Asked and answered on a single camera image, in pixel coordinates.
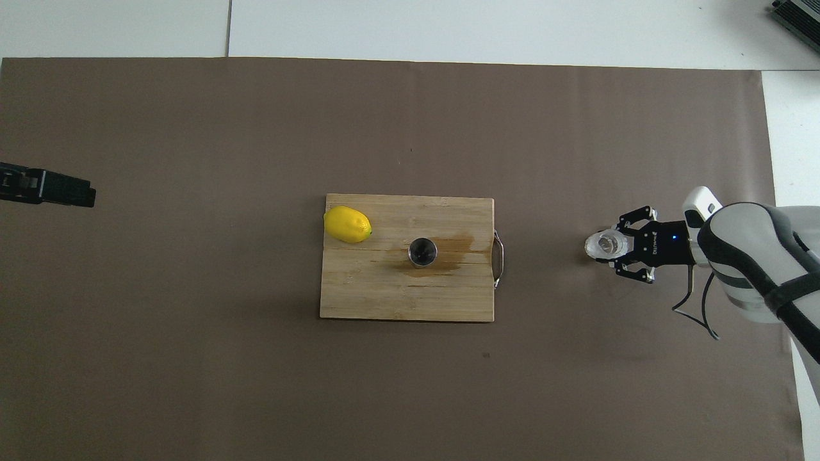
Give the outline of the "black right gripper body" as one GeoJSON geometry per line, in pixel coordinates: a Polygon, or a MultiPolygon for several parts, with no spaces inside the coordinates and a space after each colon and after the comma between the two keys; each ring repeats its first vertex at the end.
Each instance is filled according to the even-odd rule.
{"type": "Polygon", "coordinates": [[[694,266],[685,221],[650,221],[634,236],[634,254],[647,266],[694,266]]]}

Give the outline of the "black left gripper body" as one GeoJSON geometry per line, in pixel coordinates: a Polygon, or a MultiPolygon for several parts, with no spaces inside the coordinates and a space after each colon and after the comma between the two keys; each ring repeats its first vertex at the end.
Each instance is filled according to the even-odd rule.
{"type": "Polygon", "coordinates": [[[28,167],[1,163],[1,199],[11,202],[33,202],[29,195],[28,167]]]}

